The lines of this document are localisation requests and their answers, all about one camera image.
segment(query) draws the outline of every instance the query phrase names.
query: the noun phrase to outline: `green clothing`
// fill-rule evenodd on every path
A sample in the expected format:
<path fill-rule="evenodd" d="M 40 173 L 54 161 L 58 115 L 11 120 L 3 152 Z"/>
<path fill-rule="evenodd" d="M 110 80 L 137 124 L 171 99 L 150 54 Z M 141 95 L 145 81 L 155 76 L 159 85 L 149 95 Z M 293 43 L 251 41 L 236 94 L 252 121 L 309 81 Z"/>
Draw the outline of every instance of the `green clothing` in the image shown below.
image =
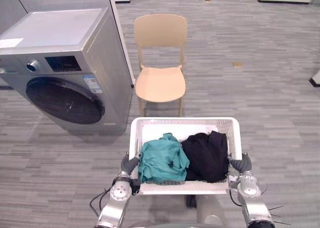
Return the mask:
<path fill-rule="evenodd" d="M 171 134 L 165 133 L 160 139 L 143 144 L 139 175 L 141 182 L 184 181 L 190 161 L 180 142 Z"/>

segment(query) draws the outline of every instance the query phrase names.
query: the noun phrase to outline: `washing machine top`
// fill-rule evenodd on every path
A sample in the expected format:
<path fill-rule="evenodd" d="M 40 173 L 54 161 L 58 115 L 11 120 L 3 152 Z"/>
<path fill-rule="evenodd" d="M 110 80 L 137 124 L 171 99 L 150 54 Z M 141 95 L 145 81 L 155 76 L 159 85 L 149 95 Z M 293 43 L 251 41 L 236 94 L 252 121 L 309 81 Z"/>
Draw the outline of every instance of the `washing machine top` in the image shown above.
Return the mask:
<path fill-rule="evenodd" d="M 0 55 L 81 50 L 107 9 L 31 12 L 0 36 Z"/>

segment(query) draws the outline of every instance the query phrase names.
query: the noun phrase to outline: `floor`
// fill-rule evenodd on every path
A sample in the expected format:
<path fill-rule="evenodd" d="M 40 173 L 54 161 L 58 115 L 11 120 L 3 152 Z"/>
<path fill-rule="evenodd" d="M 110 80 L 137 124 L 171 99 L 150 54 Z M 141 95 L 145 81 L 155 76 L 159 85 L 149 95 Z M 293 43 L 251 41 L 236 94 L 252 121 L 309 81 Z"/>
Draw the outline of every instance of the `floor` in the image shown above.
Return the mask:
<path fill-rule="evenodd" d="M 257 0 L 131 0 L 118 4 L 138 75 L 135 18 L 186 17 L 185 117 L 234 117 L 274 220 L 320 227 L 320 92 L 309 83 L 320 68 L 319 5 Z M 148 50 L 146 62 L 175 63 L 175 50 Z M 232 62 L 241 62 L 234 68 Z M 147 116 L 178 115 L 178 102 L 146 104 Z M 128 124 L 139 116 L 133 96 Z M 89 201 L 108 188 L 129 147 L 122 134 L 74 135 L 14 90 L 0 90 L 0 228 L 88 228 Z M 241 209 L 219 200 L 230 228 L 245 227 Z M 184 196 L 135 196 L 124 227 L 139 221 L 195 221 Z M 287 225 L 277 224 L 277 228 Z"/>

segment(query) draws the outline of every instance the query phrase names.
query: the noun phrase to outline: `silver washing machine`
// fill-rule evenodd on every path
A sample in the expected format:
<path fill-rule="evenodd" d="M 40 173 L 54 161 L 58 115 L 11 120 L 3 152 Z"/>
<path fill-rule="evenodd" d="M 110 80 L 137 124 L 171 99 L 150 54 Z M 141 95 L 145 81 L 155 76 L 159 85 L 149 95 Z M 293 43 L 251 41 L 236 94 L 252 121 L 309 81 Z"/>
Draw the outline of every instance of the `silver washing machine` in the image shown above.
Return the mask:
<path fill-rule="evenodd" d="M 124 130 L 123 49 L 107 8 L 32 12 L 0 36 L 0 77 L 66 130 Z"/>

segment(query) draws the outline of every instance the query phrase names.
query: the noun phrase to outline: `white laundry basket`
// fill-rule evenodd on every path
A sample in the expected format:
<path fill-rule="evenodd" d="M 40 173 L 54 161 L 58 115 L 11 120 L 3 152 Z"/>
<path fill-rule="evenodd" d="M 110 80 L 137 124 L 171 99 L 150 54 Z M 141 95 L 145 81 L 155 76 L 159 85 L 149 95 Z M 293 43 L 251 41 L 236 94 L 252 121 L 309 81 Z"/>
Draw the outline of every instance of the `white laundry basket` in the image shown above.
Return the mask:
<path fill-rule="evenodd" d="M 239 123 L 232 117 L 138 117 L 131 123 L 130 159 L 141 151 L 142 145 L 151 140 L 157 140 L 164 133 L 172 133 L 180 142 L 197 133 L 209 134 L 211 131 L 226 134 L 228 153 L 236 160 L 242 159 Z M 138 168 L 131 174 L 138 178 Z M 226 194 L 228 179 L 225 182 L 207 183 L 203 181 L 186 181 L 179 185 L 158 185 L 142 183 L 141 195 L 169 194 Z"/>

